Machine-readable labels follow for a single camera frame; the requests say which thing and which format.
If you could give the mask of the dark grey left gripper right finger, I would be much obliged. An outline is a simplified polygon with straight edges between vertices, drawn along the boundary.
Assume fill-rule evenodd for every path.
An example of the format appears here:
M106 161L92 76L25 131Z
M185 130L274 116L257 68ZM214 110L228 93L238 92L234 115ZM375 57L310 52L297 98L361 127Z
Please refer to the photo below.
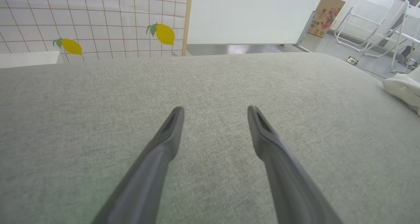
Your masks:
M247 109L254 150L264 162L279 224L341 224L330 203L256 106Z

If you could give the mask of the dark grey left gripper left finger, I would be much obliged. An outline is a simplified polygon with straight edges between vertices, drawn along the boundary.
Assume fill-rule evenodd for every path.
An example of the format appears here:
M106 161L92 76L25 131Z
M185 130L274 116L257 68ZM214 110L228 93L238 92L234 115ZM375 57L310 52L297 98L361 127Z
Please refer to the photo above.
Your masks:
M184 124L175 107L102 206L93 224L154 224L167 170L177 155Z

